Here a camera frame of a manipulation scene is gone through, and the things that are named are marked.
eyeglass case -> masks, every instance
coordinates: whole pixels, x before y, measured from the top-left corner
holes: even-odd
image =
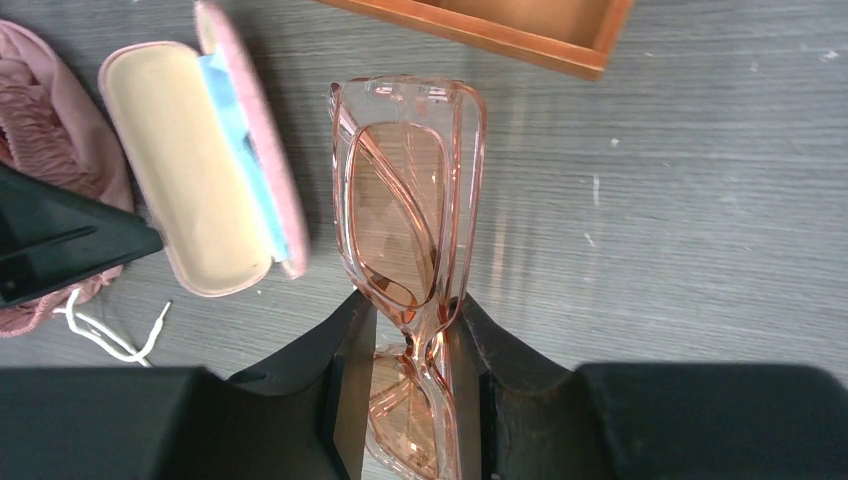
[[[215,297],[273,261],[303,275],[308,236],[282,143],[230,20],[195,2],[202,53],[129,46],[100,69],[100,92],[180,282]]]

pink glasses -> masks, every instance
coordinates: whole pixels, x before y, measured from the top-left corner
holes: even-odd
[[[404,478],[459,478],[442,332],[465,295],[486,107],[439,78],[355,79],[331,94],[344,266],[406,339],[375,354],[366,444]]]

white paint speck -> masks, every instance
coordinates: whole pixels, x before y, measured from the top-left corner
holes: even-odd
[[[599,206],[601,206],[601,177],[598,176],[598,174],[595,174],[594,177],[595,177],[595,188],[592,189],[593,190],[592,194],[593,194],[594,199],[595,199],[595,206],[599,207]]]
[[[821,60],[824,63],[827,63],[827,62],[834,60],[836,58],[839,58],[839,54],[834,52],[833,50],[831,50],[831,51],[825,53],[824,55],[822,55],[821,57],[819,57],[819,60]]]

white drawstring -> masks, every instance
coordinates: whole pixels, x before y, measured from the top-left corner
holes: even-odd
[[[148,362],[145,357],[150,354],[150,351],[153,350],[153,346],[156,345],[156,338],[159,336],[159,332],[162,331],[162,327],[165,324],[165,314],[168,313],[168,309],[171,308],[171,302],[165,304],[165,308],[162,309],[162,313],[159,314],[159,318],[153,323],[153,328],[150,330],[150,335],[147,337],[147,342],[144,344],[144,347],[141,351],[138,351],[130,345],[126,340],[119,337],[111,328],[103,325],[99,321],[85,315],[83,313],[74,312],[74,304],[79,298],[81,290],[79,288],[75,289],[71,292],[71,296],[68,297],[68,303],[65,304],[65,308],[57,308],[53,310],[53,313],[61,313],[65,315],[65,318],[68,320],[68,328],[71,329],[72,332],[77,335],[82,335],[83,337],[91,340],[92,342],[100,345],[100,347],[106,351],[109,355],[117,358],[122,362],[133,363],[138,362],[143,367],[150,367],[150,362]],[[91,328],[80,328],[77,325],[76,319],[80,319],[83,322],[89,324]],[[112,345],[109,345],[106,340],[98,333],[98,331],[104,333],[107,337],[111,338],[116,344],[118,344],[121,348],[124,349],[125,353],[119,352]]]

brown tray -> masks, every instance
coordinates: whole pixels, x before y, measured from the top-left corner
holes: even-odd
[[[318,0],[597,80],[633,0]]]

